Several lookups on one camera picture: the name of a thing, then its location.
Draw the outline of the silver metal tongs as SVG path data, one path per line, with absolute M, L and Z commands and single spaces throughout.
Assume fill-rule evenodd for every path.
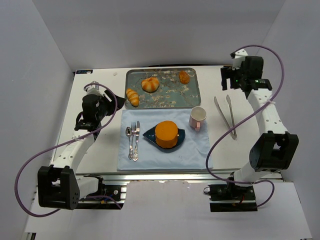
M 226 99 L 226 102 L 228 103 L 228 107 L 229 107 L 231 125 L 229 124 L 226 116 L 224 115 L 216 96 L 214 96 L 213 101 L 214 101 L 215 107 L 216 107 L 219 115 L 221 116 L 224 124 L 226 125 L 227 129 L 230 130 L 231 128 L 233 128 L 235 126 L 235 119 L 234 119 L 232 101 L 231 101 L 230 96 L 227 94 L 225 99 Z

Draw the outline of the orange cylindrical cake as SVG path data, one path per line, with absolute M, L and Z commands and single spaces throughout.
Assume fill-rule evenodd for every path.
M 178 142 L 178 126 L 170 120 L 162 121 L 155 127 L 155 142 L 163 149 L 171 149 Z

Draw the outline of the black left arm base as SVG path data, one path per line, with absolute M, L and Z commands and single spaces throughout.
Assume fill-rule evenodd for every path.
M 84 178 L 98 179 L 97 191 L 79 200 L 76 209 L 81 210 L 120 210 L 124 206 L 121 197 L 123 187 L 119 184 L 109 184 L 101 176 L 87 175 Z

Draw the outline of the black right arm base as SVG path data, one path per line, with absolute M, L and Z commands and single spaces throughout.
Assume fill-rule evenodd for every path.
M 203 189 L 203 193 L 209 196 L 210 211 L 213 213 L 258 211 L 252 186 L 210 184 Z

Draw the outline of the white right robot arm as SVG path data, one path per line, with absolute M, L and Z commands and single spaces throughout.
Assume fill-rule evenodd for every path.
M 260 137 L 249 152 L 249 161 L 233 173 L 236 185 L 252 185 L 269 172 L 289 168 L 299 138 L 291 134 L 280 119 L 268 79 L 263 79 L 264 60 L 260 56 L 249 56 L 245 51 L 231 55 L 232 66 L 221 68 L 222 89 L 227 89 L 230 80 L 232 89 L 241 89 L 255 111 Z

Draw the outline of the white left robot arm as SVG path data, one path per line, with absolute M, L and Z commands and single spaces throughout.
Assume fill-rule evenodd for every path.
M 87 175 L 77 178 L 76 170 L 98 138 L 103 118 L 120 110 L 125 101 L 109 90 L 101 93 L 95 88 L 87 88 L 82 98 L 82 111 L 76 117 L 73 141 L 50 166 L 38 170 L 38 203 L 41 207 L 73 210 L 79 200 L 104 192 L 101 177 Z

